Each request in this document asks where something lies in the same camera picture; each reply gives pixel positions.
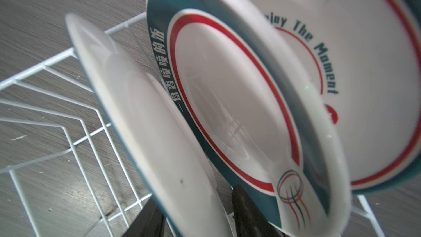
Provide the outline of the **plate green rim red line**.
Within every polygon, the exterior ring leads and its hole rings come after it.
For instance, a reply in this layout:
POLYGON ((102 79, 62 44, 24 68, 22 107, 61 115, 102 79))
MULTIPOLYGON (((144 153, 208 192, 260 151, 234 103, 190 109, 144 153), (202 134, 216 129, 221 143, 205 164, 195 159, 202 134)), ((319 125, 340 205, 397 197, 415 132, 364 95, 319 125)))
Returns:
POLYGON ((338 237, 348 169, 319 92, 250 0, 146 0, 166 87, 232 187, 292 237, 338 237))

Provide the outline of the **plate with red characters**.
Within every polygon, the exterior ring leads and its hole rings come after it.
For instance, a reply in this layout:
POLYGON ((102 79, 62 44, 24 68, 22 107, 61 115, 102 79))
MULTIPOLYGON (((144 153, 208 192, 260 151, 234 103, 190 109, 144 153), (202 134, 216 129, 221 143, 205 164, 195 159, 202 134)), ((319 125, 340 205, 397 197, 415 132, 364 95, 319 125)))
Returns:
POLYGON ((231 237, 213 170, 169 94, 109 35, 65 17, 71 43, 115 132, 179 237, 231 237))

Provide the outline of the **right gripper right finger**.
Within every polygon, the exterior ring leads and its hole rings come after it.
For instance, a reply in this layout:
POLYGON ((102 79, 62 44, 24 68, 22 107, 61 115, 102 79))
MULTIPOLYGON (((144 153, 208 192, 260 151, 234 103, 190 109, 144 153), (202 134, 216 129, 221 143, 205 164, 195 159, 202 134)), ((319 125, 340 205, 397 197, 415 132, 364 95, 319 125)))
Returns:
POLYGON ((280 237, 242 185, 232 191, 234 220, 238 237, 280 237))

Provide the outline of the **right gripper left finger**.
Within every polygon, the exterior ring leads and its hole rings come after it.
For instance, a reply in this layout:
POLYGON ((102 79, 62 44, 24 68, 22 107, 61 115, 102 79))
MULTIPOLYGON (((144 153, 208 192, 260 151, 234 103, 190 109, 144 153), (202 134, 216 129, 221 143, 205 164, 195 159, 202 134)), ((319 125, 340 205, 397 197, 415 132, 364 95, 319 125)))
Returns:
POLYGON ((165 217, 151 197, 122 237, 163 237, 165 217))

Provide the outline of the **plate enjoy the moment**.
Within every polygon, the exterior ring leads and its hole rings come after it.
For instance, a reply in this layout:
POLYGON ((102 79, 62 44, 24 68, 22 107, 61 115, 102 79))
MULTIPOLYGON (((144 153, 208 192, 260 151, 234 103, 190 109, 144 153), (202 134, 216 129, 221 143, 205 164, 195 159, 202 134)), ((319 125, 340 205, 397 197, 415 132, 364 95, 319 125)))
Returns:
POLYGON ((329 111, 354 194, 421 171, 421 0, 251 0, 329 111))

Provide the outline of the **white wire dish rack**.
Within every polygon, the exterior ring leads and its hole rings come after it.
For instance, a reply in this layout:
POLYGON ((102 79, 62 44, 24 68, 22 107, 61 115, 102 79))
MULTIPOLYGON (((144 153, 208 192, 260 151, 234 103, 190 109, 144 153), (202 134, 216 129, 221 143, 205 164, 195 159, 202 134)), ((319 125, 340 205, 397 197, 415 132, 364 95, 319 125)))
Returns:
POLYGON ((72 48, 1 80, 1 236, 120 237, 150 198, 72 48))

